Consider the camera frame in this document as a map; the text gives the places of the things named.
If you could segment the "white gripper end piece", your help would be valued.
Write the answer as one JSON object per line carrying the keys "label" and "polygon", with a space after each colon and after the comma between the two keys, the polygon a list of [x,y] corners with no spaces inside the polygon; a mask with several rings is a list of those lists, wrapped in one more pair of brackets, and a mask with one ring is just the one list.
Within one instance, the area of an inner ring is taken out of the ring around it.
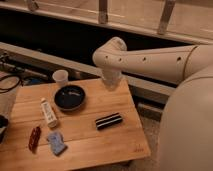
{"label": "white gripper end piece", "polygon": [[122,73],[117,70],[102,70],[102,81],[106,88],[110,91],[115,90],[122,78]]}

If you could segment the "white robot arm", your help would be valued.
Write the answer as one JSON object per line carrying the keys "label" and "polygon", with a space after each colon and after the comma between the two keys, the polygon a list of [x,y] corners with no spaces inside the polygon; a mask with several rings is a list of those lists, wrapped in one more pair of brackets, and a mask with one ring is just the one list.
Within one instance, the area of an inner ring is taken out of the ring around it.
{"label": "white robot arm", "polygon": [[161,119],[158,171],[213,171],[213,45],[129,51],[113,37],[93,62],[106,81],[124,71],[175,84]]}

